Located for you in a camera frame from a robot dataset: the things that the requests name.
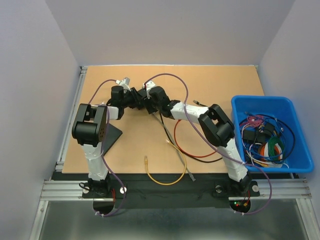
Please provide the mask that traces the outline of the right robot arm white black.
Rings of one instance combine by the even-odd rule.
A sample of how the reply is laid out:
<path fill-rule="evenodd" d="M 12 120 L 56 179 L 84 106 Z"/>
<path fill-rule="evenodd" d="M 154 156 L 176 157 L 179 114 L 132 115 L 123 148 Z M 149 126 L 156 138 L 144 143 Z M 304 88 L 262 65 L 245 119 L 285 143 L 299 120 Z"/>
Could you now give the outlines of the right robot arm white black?
<path fill-rule="evenodd" d="M 171 100 L 160 86 L 143 87 L 138 94 L 148 113 L 159 112 L 169 119 L 185 120 L 192 126 L 198 124 L 205 142 L 214 146 L 222 156 L 231 180 L 231 192 L 242 195 L 248 191 L 252 177 L 237 149 L 235 126 L 219 105 L 204 107 Z"/>

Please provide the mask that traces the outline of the black box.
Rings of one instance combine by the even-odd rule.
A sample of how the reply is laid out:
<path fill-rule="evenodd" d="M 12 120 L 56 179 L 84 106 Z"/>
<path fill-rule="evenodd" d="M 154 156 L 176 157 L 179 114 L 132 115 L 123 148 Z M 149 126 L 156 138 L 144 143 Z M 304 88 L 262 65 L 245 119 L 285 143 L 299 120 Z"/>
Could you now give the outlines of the black box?
<path fill-rule="evenodd" d="M 116 143 L 116 141 L 121 137 L 122 134 L 123 132 L 119 128 L 113 126 L 112 124 L 108 125 L 106 137 L 102 142 L 104 155 L 111 149 L 111 147 Z"/>

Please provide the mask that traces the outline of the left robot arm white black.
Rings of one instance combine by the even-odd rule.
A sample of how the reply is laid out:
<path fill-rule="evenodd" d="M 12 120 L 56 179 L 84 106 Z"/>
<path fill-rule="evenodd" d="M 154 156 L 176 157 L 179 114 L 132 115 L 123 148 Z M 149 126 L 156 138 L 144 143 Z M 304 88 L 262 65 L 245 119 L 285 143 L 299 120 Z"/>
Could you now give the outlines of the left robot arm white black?
<path fill-rule="evenodd" d="M 125 108 L 139 104 L 137 90 L 117 85 L 111 88 L 111 98 L 106 104 L 81 103 L 78 107 L 71 135 L 82 147 L 88 164 L 88 181 L 80 183 L 85 195 L 106 197 L 111 193 L 109 170 L 104 161 L 104 141 L 110 120 L 120 120 Z"/>

